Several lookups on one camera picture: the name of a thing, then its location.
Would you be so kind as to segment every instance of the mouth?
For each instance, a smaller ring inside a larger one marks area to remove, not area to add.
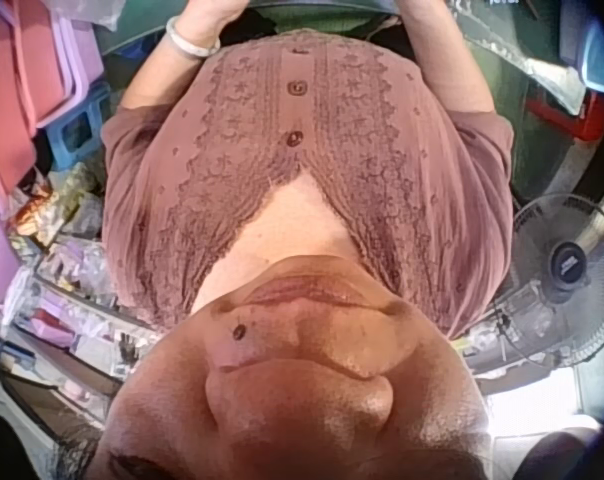
[[[299,298],[341,307],[371,308],[348,282],[339,277],[318,275],[275,278],[253,290],[242,304],[273,305]]]

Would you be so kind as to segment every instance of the white bracelet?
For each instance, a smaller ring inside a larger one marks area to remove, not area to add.
[[[213,47],[211,48],[198,47],[186,40],[175,29],[175,22],[177,19],[178,17],[173,17],[169,19],[166,24],[166,33],[169,35],[169,38],[171,39],[173,44],[178,47],[183,53],[193,58],[208,58],[211,55],[217,53],[218,50],[220,50],[219,38],[215,41],[215,45],[213,45]]]

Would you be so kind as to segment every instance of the brown button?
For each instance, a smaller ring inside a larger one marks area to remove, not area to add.
[[[295,82],[289,82],[287,85],[287,89],[291,95],[295,95],[296,97],[301,97],[308,90],[308,85],[304,80],[297,80]]]
[[[302,132],[296,130],[294,132],[289,133],[289,136],[286,139],[286,144],[289,147],[297,147],[299,144],[302,143],[303,138],[304,135],[302,134]]]

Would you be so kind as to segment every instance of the hand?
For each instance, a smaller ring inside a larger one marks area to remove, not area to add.
[[[209,48],[248,4],[249,0],[189,0],[175,28],[194,45]]]

